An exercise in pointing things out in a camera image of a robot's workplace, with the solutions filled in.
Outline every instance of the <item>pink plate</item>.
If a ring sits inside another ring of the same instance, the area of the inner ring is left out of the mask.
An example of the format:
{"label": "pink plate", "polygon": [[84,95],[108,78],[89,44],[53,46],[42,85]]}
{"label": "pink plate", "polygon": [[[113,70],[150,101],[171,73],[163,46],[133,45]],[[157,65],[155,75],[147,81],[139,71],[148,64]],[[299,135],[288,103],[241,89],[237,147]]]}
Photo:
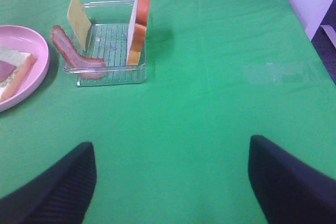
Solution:
{"label": "pink plate", "polygon": [[0,102],[0,112],[26,99],[41,84],[49,68],[49,49],[44,38],[36,31],[24,26],[0,26],[0,46],[30,52],[36,62],[21,83],[16,94]]}

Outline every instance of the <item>toy bread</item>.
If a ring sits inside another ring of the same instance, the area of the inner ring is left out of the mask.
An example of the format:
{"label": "toy bread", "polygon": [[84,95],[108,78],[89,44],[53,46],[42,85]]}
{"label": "toy bread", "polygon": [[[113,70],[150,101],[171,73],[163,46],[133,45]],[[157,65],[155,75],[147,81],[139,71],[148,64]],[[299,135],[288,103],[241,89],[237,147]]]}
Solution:
{"label": "toy bread", "polygon": [[145,42],[151,0],[135,0],[127,37],[127,65],[138,65]]}
{"label": "toy bread", "polygon": [[15,94],[35,61],[28,52],[0,47],[0,102]]}

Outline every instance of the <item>green tablecloth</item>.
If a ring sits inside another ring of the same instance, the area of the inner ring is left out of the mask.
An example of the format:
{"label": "green tablecloth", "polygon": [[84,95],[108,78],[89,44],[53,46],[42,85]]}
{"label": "green tablecloth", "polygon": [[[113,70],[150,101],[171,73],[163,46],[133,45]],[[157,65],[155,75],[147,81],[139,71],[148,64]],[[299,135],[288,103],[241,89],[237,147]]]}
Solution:
{"label": "green tablecloth", "polygon": [[147,81],[89,88],[49,39],[54,24],[70,34],[69,1],[0,0],[0,24],[38,31],[51,60],[0,113],[0,197],[82,141],[98,170],[84,223],[266,223],[247,176],[253,134],[336,177],[336,88],[287,0],[152,0]]}

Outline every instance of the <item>plastic container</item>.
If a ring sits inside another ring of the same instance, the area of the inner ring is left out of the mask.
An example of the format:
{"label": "plastic container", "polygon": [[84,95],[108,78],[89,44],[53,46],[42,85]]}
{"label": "plastic container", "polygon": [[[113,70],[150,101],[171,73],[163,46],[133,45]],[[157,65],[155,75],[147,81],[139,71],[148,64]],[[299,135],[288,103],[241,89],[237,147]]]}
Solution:
{"label": "plastic container", "polygon": [[[92,26],[88,32],[87,50],[83,51],[72,32],[71,40],[79,53],[87,57],[102,58],[106,67],[71,68],[65,61],[63,70],[76,86],[89,87],[144,82],[146,74],[146,45],[136,66],[126,65],[127,32],[134,1],[108,1],[83,3]],[[82,79],[78,73],[104,72],[101,79]]]}

